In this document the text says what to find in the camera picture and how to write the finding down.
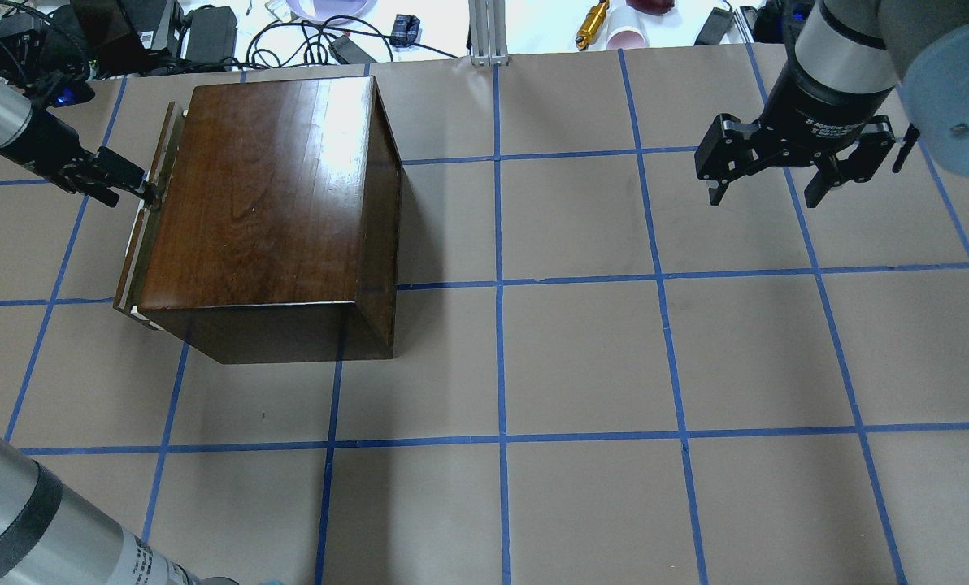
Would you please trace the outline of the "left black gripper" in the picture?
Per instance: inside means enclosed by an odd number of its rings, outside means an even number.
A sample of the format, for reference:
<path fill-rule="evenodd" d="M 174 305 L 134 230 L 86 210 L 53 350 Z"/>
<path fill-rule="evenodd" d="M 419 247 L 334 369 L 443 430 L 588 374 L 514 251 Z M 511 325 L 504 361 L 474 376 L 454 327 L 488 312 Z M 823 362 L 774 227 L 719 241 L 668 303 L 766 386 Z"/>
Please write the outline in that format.
<path fill-rule="evenodd" d="M 145 208 L 162 205 L 157 185 L 146 185 L 142 167 L 104 145 L 88 151 L 71 126 L 47 111 L 35 112 L 13 141 L 1 145 L 0 155 L 66 192 L 93 197 L 110 208 L 120 200 L 117 189 L 139 197 Z"/>

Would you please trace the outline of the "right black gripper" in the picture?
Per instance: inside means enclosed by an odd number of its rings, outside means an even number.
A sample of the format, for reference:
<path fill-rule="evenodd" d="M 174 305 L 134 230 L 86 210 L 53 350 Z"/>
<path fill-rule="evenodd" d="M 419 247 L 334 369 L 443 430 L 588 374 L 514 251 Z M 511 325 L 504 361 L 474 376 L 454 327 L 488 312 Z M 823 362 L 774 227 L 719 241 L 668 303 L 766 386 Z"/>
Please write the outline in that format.
<path fill-rule="evenodd" d="M 716 115 L 695 152 L 697 178 L 718 206 L 729 183 L 768 167 L 815 166 L 804 190 L 808 210 L 830 190 L 871 180 L 896 140 L 879 108 L 890 94 L 841 92 L 801 77 L 781 77 L 752 123 Z"/>

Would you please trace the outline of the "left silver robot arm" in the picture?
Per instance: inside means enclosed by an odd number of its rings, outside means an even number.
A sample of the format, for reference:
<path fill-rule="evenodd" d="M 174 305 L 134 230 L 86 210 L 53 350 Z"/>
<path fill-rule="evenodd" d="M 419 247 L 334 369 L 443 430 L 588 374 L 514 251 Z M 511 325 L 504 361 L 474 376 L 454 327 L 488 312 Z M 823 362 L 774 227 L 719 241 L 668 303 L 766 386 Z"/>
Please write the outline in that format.
<path fill-rule="evenodd" d="M 68 123 L 1 82 L 0 155 L 65 192 L 94 197 L 109 207 L 118 204 L 118 190 L 139 197 L 152 210 L 161 203 L 142 167 L 104 145 L 85 149 Z"/>

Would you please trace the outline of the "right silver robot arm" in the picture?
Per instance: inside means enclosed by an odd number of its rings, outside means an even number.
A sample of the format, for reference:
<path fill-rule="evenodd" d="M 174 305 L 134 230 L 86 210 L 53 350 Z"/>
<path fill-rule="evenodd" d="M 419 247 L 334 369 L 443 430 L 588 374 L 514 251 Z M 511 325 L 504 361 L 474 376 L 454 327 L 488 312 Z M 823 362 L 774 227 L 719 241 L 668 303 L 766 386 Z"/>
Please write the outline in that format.
<path fill-rule="evenodd" d="M 969 178 L 969 1 L 819 1 L 756 121 L 721 114 L 709 126 L 695 153 L 709 202 L 769 167 L 815 167 L 810 208 L 871 180 L 896 140 L 878 112 L 894 88 L 910 123 L 893 169 L 923 138 L 935 162 Z"/>

